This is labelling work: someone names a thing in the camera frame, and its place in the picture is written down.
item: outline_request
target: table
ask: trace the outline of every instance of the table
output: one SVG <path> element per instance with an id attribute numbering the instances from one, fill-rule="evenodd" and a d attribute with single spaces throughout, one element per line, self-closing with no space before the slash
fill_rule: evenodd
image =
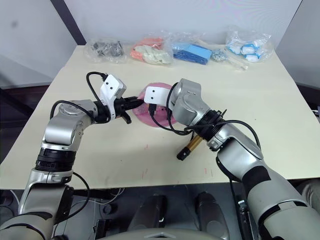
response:
<path id="1" fill-rule="evenodd" d="M 91 71 L 107 72 L 126 85 L 124 97 L 137 96 L 151 82 L 174 84 L 181 78 L 201 84 L 203 100 L 215 110 L 227 109 L 224 119 L 250 124 L 261 141 L 266 163 L 286 179 L 320 177 L 320 125 L 276 54 L 247 71 L 210 62 L 200 65 L 176 60 L 156 66 L 129 59 L 125 64 L 89 63 L 77 46 L 39 102 L 31 118 L 0 165 L 0 189 L 24 189 L 40 150 L 52 104 L 57 100 L 94 99 L 86 83 Z M 92 77 L 99 90 L 101 80 Z M 221 183 L 228 179 L 216 165 L 216 153 L 202 142 L 185 160 L 176 154 L 190 136 L 179 136 L 121 118 L 88 127 L 73 169 L 93 189 Z M 177 129 L 183 126 L 175 124 Z M 252 139 L 251 133 L 239 126 Z M 70 183 L 85 188 L 76 177 Z"/>

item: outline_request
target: clear plastic bag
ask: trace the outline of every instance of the clear plastic bag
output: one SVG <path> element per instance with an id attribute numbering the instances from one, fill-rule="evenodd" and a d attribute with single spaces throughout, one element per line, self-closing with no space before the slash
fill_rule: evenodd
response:
<path id="1" fill-rule="evenodd" d="M 197 44 L 199 35 L 189 32 L 175 33 L 171 36 L 173 57 L 188 62 L 206 65 L 212 51 Z"/>
<path id="2" fill-rule="evenodd" d="M 271 35 L 254 30 L 243 30 L 230 26 L 225 39 L 226 48 L 236 55 L 243 56 L 251 63 L 262 62 L 274 52 Z"/>
<path id="3" fill-rule="evenodd" d="M 219 44 L 208 44 L 205 41 L 198 39 L 196 41 L 197 44 L 206 47 L 212 51 L 211 59 L 217 63 L 229 63 L 234 66 L 236 69 L 239 70 L 247 70 L 248 63 L 243 59 L 239 58 L 232 54 L 232 52 L 228 51 L 223 45 Z"/>
<path id="4" fill-rule="evenodd" d="M 136 43 L 130 52 L 131 57 L 153 65 L 169 65 L 173 62 L 173 52 L 165 37 L 149 36 Z"/>
<path id="5" fill-rule="evenodd" d="M 90 39 L 83 50 L 86 58 L 93 63 L 124 63 L 127 59 L 122 43 L 114 38 Z"/>

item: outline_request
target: blue sponge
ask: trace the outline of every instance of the blue sponge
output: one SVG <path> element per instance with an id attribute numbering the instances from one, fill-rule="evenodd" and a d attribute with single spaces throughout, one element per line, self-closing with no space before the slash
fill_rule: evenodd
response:
<path id="1" fill-rule="evenodd" d="M 176 59 L 206 65 L 211 57 L 212 51 L 189 43 L 175 43 L 172 45 L 173 57 Z"/>

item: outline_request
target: black cable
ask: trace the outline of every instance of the black cable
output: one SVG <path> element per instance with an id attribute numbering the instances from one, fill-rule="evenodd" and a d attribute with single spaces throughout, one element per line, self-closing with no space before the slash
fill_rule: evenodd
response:
<path id="1" fill-rule="evenodd" d="M 89 187 L 88 183 L 86 182 L 86 180 L 76 172 L 73 172 L 73 174 L 75 176 L 77 176 L 84 183 L 84 185 L 86 186 L 87 196 L 86 196 L 84 204 L 77 211 L 75 211 L 74 213 L 70 214 L 65 220 L 68 220 L 68 219 L 72 218 L 74 215 L 78 214 L 82 209 L 84 209 L 85 206 L 87 205 L 87 203 L 89 202 L 89 199 L 90 199 L 90 187 Z"/>
<path id="2" fill-rule="evenodd" d="M 192 131 L 192 135 L 191 135 L 191 138 L 190 138 L 190 142 L 194 139 L 195 137 L 195 131 Z"/>
<path id="3" fill-rule="evenodd" d="M 234 189 L 234 185 L 233 185 L 233 182 L 231 179 L 229 179 L 229 185 L 230 185 L 230 189 L 231 189 L 231 193 L 232 193 L 232 197 L 233 197 L 233 203 L 234 203 L 234 207 L 235 207 L 235 213 L 236 213 L 236 219 L 238 221 L 238 226 L 239 226 L 239 230 L 240 230 L 240 234 L 241 234 L 241 237 L 242 239 L 246 239 L 245 238 L 245 234 L 244 234 L 244 231 L 242 229 L 241 226 L 241 219 L 240 219 L 240 216 L 239 216 L 239 207 L 238 207 L 238 204 L 237 204 L 237 199 L 236 199 L 236 193 L 235 193 L 235 189 Z"/>
<path id="4" fill-rule="evenodd" d="M 257 146 L 261 149 L 261 145 L 260 145 L 260 141 L 259 141 L 258 135 L 255 132 L 255 130 L 248 123 L 246 123 L 244 121 L 240 121 L 240 120 L 225 120 L 225 121 L 221 121 L 221 122 L 216 123 L 215 126 L 225 125 L 225 124 L 241 124 L 241 125 L 246 126 L 250 130 L 250 132 L 253 134 Z M 207 128 L 207 127 L 211 127 L 211 126 L 213 126 L 212 123 L 187 126 L 187 127 L 184 128 L 184 131 L 187 131 L 189 129 Z"/>
<path id="5" fill-rule="evenodd" d="M 84 113 L 86 113 L 91 118 L 91 120 L 93 120 L 93 121 L 95 120 L 95 117 L 93 116 L 93 114 L 91 112 L 89 112 L 88 110 L 84 109 L 82 106 L 79 106 L 78 104 L 76 104 L 74 102 L 65 101 L 65 100 L 56 101 L 52 105 L 51 112 L 50 112 L 50 119 L 52 119 L 54 117 L 55 110 L 56 110 L 56 107 L 57 107 L 58 104 L 69 104 L 71 106 L 74 106 L 74 107 L 80 109 L 81 111 L 83 111 Z"/>
<path id="6" fill-rule="evenodd" d="M 9 209 L 9 210 L 10 210 L 10 212 L 11 212 L 11 214 L 12 214 L 12 217 L 14 217 L 14 216 L 15 216 L 15 212 L 12 210 L 12 208 L 11 208 L 11 207 L 6 206 L 6 205 L 0 205 L 0 208 Z"/>
<path id="7" fill-rule="evenodd" d="M 150 115 L 151 119 L 153 120 L 153 122 L 155 124 L 157 124 L 160 128 L 164 129 L 164 130 L 167 130 L 167 131 L 172 131 L 170 128 L 167 128 L 165 126 L 162 126 L 156 119 L 153 115 Z"/>
<path id="8" fill-rule="evenodd" d="M 108 109 L 107 107 L 104 106 L 104 104 L 102 103 L 102 101 L 101 101 L 100 98 L 98 97 L 96 91 L 95 91 L 94 88 L 92 87 L 91 82 L 90 82 L 90 76 L 91 76 L 91 75 L 99 75 L 99 76 L 102 77 L 102 80 L 103 80 L 103 81 L 108 77 L 108 75 L 107 75 L 107 74 L 104 74 L 104 73 L 102 73 L 102 72 L 98 72 L 98 71 L 91 71 L 91 72 L 88 72 L 87 75 L 85 76 L 86 82 L 88 83 L 88 86 L 89 86 L 92 94 L 94 95 L 94 97 L 95 97 L 95 99 L 98 101 L 98 103 L 100 104 L 100 106 L 101 106 L 101 108 L 102 108 L 102 110 L 103 110 L 103 112 L 104 112 L 104 114 L 105 114 L 105 117 L 106 117 L 105 121 L 103 121 L 103 122 L 98 122 L 98 123 L 108 123 L 108 122 L 110 122 L 110 119 L 111 119 L 111 118 L 110 118 L 110 111 L 109 111 L 109 109 Z"/>
<path id="9" fill-rule="evenodd" d="M 168 97 L 166 98 L 166 103 L 165 103 L 166 115 L 167 115 L 168 123 L 169 123 L 170 129 L 172 130 L 172 132 L 174 132 L 175 134 L 178 134 L 180 136 L 185 136 L 185 135 L 190 134 L 192 131 L 188 132 L 188 131 L 184 131 L 184 130 L 176 130 L 176 129 L 174 129 L 174 127 L 172 126 L 172 123 L 171 123 L 172 111 L 169 109 L 169 100 L 170 100 L 171 94 L 177 84 L 178 84 L 177 82 L 175 84 L 173 84 L 173 86 L 171 87 L 171 89 L 168 93 Z"/>

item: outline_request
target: gray wall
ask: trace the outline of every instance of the gray wall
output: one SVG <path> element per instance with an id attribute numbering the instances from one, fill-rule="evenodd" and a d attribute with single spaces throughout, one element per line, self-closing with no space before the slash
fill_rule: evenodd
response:
<path id="1" fill-rule="evenodd" d="M 0 87 L 49 84 L 75 47 L 49 0 L 0 0 Z"/>
<path id="2" fill-rule="evenodd" d="M 272 35 L 277 46 L 301 0 L 65 0 L 86 40 L 137 40 L 160 30 L 202 32 L 225 43 L 228 25 Z"/>
<path id="3" fill-rule="evenodd" d="M 303 0 L 276 52 L 299 84 L 320 88 L 320 1 Z"/>

